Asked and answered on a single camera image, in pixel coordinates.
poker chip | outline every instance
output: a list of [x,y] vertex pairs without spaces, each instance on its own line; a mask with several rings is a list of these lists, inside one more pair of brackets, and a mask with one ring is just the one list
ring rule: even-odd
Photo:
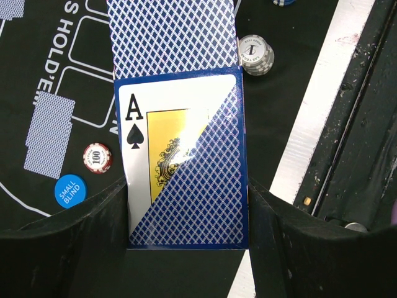
[[239,41],[241,64],[248,74],[262,76],[274,64],[272,47],[258,35],[247,35]]
[[295,0],[273,0],[273,4],[277,5],[277,6],[288,6],[292,3],[294,3]]
[[112,154],[103,144],[90,144],[83,154],[84,164],[87,169],[95,174],[107,172],[112,166]]

card stack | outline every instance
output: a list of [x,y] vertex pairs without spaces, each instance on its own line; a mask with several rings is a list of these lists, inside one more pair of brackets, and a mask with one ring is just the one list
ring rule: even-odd
[[[174,79],[171,74],[175,73],[182,79],[192,74],[214,75],[222,72],[219,69],[239,73],[235,86],[189,151],[189,158],[175,170],[148,210],[138,214],[134,204],[139,189],[131,186],[128,190],[132,222],[129,248],[247,248],[244,116],[233,0],[107,3],[116,86],[124,81],[142,83],[144,77],[149,78],[146,81],[164,80],[164,75]],[[127,142],[127,135],[131,132],[121,129],[121,143]],[[129,171],[141,171],[127,164],[127,155],[143,146],[137,145],[142,142],[136,136],[130,139],[135,148],[129,146],[129,151],[122,152],[127,179]]]

